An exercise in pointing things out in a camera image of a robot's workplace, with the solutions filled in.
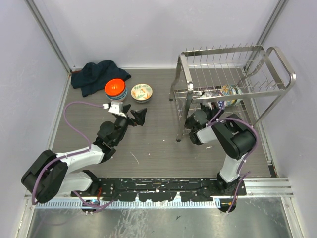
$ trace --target orange bowl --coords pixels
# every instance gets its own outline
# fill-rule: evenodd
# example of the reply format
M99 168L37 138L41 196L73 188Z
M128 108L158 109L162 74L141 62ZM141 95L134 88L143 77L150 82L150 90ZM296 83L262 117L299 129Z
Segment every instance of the orange bowl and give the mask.
M125 83L122 79L115 78L110 80L105 85L105 93L110 97L116 97L123 93L125 89Z

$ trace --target dish rack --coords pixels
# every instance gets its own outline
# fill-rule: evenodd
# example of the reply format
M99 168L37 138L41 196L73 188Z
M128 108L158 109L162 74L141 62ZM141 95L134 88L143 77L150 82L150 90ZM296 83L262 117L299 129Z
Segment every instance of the dish rack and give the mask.
M272 51L289 76L287 82L282 80L270 60ZM185 78L181 80L184 82L182 85L179 83L181 72ZM261 45L240 44L230 48L220 46L219 49L200 48L182 52L178 57L176 77L169 93L170 101L175 98L180 121L176 140L181 141L183 134L188 132L185 129L186 118L200 109L200 103L234 101L234 106L225 107L223 116L236 113L252 126L259 125L294 86L295 80L292 66L278 47L270 47L265 51ZM239 93L219 94L221 89L227 87L235 88ZM207 92L210 92L209 96L202 98ZM261 115L254 112L255 98L268 96L276 97ZM247 113L247 107L252 108L254 115Z

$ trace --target dark blue towel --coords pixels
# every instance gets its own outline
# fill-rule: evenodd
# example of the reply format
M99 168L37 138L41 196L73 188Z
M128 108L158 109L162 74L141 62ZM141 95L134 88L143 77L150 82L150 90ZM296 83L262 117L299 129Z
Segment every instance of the dark blue towel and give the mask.
M83 97L87 97L104 89L105 85L114 78L126 81L131 75L118 68L113 61L104 60L98 64L87 63L79 73L72 74L70 82L73 88L81 88Z

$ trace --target gray wooden tabletop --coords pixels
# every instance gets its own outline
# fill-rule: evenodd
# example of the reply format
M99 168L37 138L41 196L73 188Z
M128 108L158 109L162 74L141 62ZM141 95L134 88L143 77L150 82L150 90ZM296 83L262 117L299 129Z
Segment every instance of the gray wooden tabletop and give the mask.
M130 69L132 78L126 81L129 90L125 104L131 109L148 108L144 126L129 127L125 137L116 147L117 152L109 161L88 166L99 177L214 177L222 168L225 152L218 141L197 146L188 136L176 142L178 115L175 102L168 100L170 85L175 77L174 69ZM147 83L153 96L145 104L133 101L130 90L138 83ZM95 104L109 102L103 90L83 98L80 89L68 91L66 105L73 101ZM93 142L99 126L115 118L107 110L85 105L73 105L67 119L84 132ZM62 117L58 126L54 152L67 152L86 147L87 141L73 131ZM260 144L250 155L243 172L251 171L251 177L270 177L265 154Z

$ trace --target rack leg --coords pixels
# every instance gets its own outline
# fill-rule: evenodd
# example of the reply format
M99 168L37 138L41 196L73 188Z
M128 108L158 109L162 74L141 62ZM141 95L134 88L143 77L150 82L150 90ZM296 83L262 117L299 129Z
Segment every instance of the rack leg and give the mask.
M178 134L176 136L177 142L180 142L182 137L183 137L183 131L185 129L185 122L187 119L190 105L192 103L192 99L193 99L193 92L188 92L187 96L186 96L186 103L185 103L182 119L180 120L180 124L179 124Z
M178 60L177 60L176 76L175 76L174 81L172 82L172 85L170 87L170 92L169 92L169 100L170 101L173 101L173 99L174 99L174 88L175 88L175 85L179 81L181 69L182 69L182 62L181 62L180 56L179 56Z
M274 101L267 107L267 109L261 114L261 116L254 123L254 126L257 126L261 121L267 116L267 114L272 111L272 109L276 106L276 104L281 101L284 95L278 95Z

